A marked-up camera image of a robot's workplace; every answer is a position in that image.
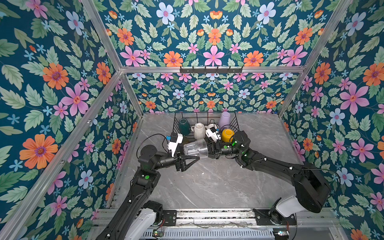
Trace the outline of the clear glass cup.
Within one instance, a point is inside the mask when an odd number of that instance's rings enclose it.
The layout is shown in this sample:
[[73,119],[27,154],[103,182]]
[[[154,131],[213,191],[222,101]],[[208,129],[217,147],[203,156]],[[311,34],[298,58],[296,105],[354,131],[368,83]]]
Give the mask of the clear glass cup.
[[200,157],[201,159],[209,156],[208,146],[204,139],[194,141],[184,145],[184,155]]

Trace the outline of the yellow mug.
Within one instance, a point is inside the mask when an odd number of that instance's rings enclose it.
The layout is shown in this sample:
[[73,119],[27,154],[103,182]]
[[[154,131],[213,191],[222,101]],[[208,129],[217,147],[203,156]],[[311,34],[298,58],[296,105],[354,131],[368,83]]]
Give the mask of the yellow mug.
[[225,143],[230,143],[235,132],[231,129],[224,129],[222,131],[222,141]]

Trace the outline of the white faceted mug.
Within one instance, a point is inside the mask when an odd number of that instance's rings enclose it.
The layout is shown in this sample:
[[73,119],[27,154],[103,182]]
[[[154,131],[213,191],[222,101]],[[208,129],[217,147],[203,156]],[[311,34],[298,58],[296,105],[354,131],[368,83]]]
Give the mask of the white faceted mug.
[[194,126],[191,126],[191,131],[194,133],[196,140],[202,140],[206,136],[206,128],[202,123],[196,123]]

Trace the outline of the lilac plastic cup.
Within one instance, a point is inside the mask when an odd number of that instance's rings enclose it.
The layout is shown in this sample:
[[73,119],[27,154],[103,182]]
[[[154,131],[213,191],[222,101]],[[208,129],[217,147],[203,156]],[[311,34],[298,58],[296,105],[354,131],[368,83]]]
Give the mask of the lilac plastic cup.
[[220,130],[224,130],[224,128],[229,127],[230,124],[231,124],[231,114],[229,112],[222,112],[219,120]]

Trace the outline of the dark green mug white inside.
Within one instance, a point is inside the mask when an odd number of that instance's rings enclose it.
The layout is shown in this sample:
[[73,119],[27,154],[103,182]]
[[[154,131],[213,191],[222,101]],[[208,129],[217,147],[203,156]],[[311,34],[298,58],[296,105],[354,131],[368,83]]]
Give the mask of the dark green mug white inside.
[[179,131],[183,136],[188,136],[191,133],[191,126],[187,119],[185,118],[180,119]]

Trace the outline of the white mug red inside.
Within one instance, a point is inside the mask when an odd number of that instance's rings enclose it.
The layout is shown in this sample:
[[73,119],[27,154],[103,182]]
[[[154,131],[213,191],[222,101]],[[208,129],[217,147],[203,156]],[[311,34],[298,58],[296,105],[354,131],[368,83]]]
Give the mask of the white mug red inside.
[[215,129],[215,131],[217,131],[218,129],[219,129],[219,127],[218,127],[218,125],[217,124],[214,124],[214,123],[212,123],[212,124],[209,124],[208,126],[207,126],[207,130],[208,129]]

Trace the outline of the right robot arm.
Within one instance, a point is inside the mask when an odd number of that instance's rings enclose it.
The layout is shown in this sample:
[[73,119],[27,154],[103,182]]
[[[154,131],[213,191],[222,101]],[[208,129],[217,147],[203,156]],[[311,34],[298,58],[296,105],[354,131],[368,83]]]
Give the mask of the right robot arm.
[[251,140],[244,131],[236,132],[228,143],[208,144],[209,158],[229,155],[236,163],[250,171],[263,172],[284,180],[295,188],[295,194],[278,199],[269,210],[275,222],[298,212],[320,213],[330,197],[331,187],[320,169],[311,163],[292,164],[276,160],[250,148]]

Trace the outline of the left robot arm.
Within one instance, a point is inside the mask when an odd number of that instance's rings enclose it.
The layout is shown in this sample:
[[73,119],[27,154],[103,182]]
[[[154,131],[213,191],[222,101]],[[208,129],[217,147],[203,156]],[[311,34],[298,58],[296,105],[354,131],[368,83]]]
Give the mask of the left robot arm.
[[153,145],[145,146],[125,200],[96,239],[139,240],[150,226],[161,224],[163,205],[149,200],[161,177],[158,169],[175,166],[183,172],[200,159],[199,155],[173,157],[171,153],[159,152]]

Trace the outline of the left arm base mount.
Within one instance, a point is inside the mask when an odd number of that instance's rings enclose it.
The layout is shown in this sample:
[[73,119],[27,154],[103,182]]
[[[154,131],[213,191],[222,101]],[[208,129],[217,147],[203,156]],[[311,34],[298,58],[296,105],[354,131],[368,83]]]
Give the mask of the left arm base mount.
[[173,227],[176,226],[178,211],[177,210],[162,210],[156,212],[155,222],[153,226],[166,226]]

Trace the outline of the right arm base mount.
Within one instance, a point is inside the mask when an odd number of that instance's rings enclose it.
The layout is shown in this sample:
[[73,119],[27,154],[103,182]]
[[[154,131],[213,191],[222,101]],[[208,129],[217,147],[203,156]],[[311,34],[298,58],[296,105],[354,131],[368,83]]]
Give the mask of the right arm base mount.
[[256,222],[259,226],[275,225],[275,226],[296,226],[297,218],[295,215],[289,217],[283,217],[277,211],[271,211],[269,209],[252,209],[255,214]]

